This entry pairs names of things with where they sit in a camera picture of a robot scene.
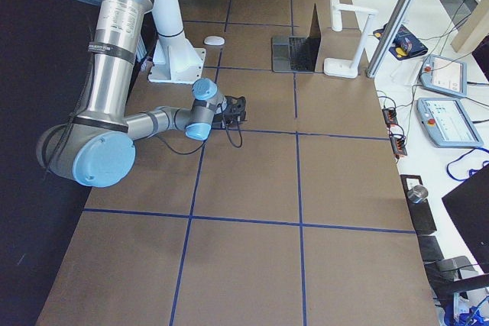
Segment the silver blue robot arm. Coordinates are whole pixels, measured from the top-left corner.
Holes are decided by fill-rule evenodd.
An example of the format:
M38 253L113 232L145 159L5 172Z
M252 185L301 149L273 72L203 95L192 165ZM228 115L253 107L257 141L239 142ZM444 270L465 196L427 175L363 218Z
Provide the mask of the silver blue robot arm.
M244 99L222 94L202 77L206 52L186 38L178 0L77 1L97 5L99 16L76 109L67 123L48 129L37 143L37 159L46 171L84 186L112 186L131 170L136 140L175 130L204 141L213 127L239 119ZM191 108L160 106L125 114L146 14L152 14L156 26L152 80L189 83Z

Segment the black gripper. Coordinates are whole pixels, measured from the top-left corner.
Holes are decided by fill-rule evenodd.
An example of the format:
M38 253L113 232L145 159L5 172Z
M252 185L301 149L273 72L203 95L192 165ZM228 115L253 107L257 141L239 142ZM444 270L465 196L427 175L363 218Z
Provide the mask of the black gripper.
M236 118L237 107L234 102L228 102L225 108L221 108L221 124L234 124Z

